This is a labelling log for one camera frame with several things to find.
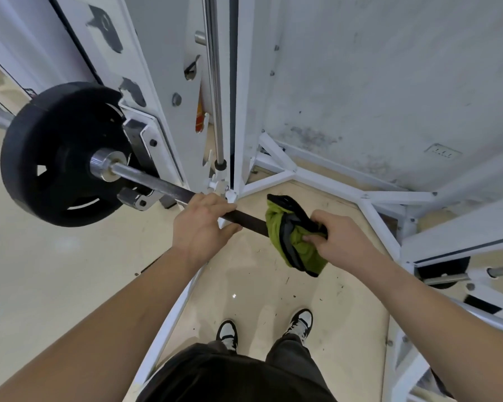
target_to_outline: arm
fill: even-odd
[[[175,217],[172,247],[6,381],[0,402],[123,400],[182,290],[242,229],[218,228],[218,217],[235,209],[214,193],[195,195]]]
[[[305,240],[372,290],[459,402],[503,402],[502,332],[381,254],[349,217],[316,210],[311,218],[328,240]]]

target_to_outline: pants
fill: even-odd
[[[221,341],[211,341],[208,346],[221,353],[231,353]],[[316,366],[309,350],[302,345],[300,338],[296,334],[286,334],[276,340],[268,352],[265,363],[310,379],[329,391],[319,367]]]

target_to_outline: forearm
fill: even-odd
[[[196,266],[170,249],[0,387],[0,402],[121,401]]]
[[[503,333],[385,257],[370,259],[357,277],[459,401],[503,401]]]

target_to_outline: person's left hand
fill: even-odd
[[[218,218],[236,209],[225,199],[197,193],[173,221],[172,249],[178,250],[194,271],[199,270],[227,244],[242,226],[231,223],[218,227]]]

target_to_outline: sneaker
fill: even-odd
[[[236,326],[232,320],[224,320],[220,324],[216,340],[221,341],[229,351],[236,353],[236,347],[239,344],[239,336],[236,334]]]
[[[285,334],[296,334],[300,337],[300,341],[303,342],[307,339],[307,336],[311,332],[313,327],[313,314],[309,309],[302,309],[295,313],[291,319],[291,324],[289,325]]]

